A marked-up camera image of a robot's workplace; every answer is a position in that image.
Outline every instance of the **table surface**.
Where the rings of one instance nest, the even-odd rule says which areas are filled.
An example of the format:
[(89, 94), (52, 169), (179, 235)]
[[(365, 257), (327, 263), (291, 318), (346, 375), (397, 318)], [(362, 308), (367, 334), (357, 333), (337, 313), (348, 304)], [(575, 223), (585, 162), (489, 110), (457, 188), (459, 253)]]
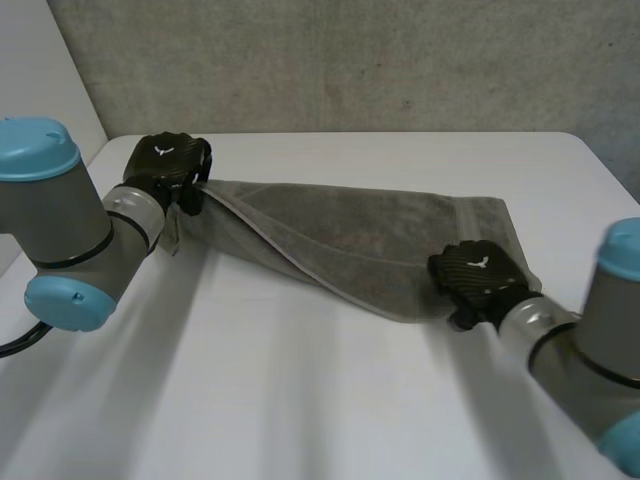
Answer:
[[(89, 170), (100, 195), (140, 137)], [(212, 177), (506, 200), (545, 292), (579, 309), (594, 251), (640, 206), (561, 133), (205, 135)], [(19, 257), (0, 342), (34, 319)], [(101, 330), (0, 362), (3, 479), (618, 479), (486, 328), (393, 323), (239, 259), (148, 258)]]

